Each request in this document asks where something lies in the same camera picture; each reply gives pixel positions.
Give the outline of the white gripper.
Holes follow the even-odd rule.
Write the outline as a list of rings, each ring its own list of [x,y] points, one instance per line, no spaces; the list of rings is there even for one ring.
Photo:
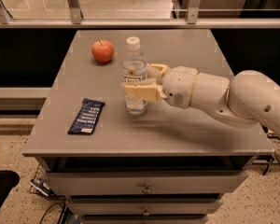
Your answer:
[[[195,68],[178,66],[169,69],[166,64],[149,63],[148,79],[122,82],[120,88],[127,96],[135,99],[151,103],[165,99],[171,106],[189,108],[198,75]]]

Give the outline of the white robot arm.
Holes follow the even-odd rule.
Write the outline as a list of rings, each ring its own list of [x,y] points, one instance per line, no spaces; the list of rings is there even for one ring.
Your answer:
[[[280,137],[280,86],[261,72],[245,70],[234,78],[201,73],[195,68],[150,64],[147,79],[120,84],[136,99],[200,109],[238,128],[260,123]]]

